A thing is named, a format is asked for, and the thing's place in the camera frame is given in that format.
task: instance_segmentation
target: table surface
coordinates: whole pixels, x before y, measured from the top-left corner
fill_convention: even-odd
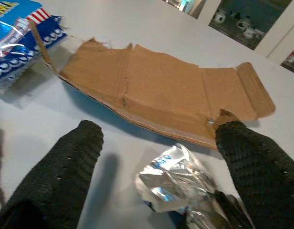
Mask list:
[[[80,45],[80,39],[91,37],[114,48],[139,43],[201,67],[251,62],[277,109],[247,125],[270,136],[294,159],[294,73],[160,0],[44,0],[43,4],[51,14],[64,16],[70,35],[52,56],[58,69]],[[167,214],[152,213],[142,203],[133,177],[175,142],[194,152],[212,172],[220,190],[237,195],[218,152],[132,125],[63,83],[38,62],[0,96],[0,186],[6,200],[58,138],[84,119],[102,127],[104,145],[80,229],[173,228]]]

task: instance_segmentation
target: blue snack bag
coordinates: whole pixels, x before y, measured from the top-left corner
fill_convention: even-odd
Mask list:
[[[29,28],[33,20],[46,49],[66,37],[61,17],[49,15],[41,4],[30,0],[0,1],[0,93],[40,57],[40,48]]]

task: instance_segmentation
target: cardboard flap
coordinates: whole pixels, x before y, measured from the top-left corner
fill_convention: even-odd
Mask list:
[[[241,120],[273,112],[274,104],[248,63],[201,69],[139,45],[107,49],[90,40],[62,79],[136,125],[216,149],[210,119],[228,110]]]
[[[270,98],[269,93],[261,83],[251,63],[242,63],[237,68],[239,78],[251,103],[258,114],[258,118],[272,114],[276,107]]]

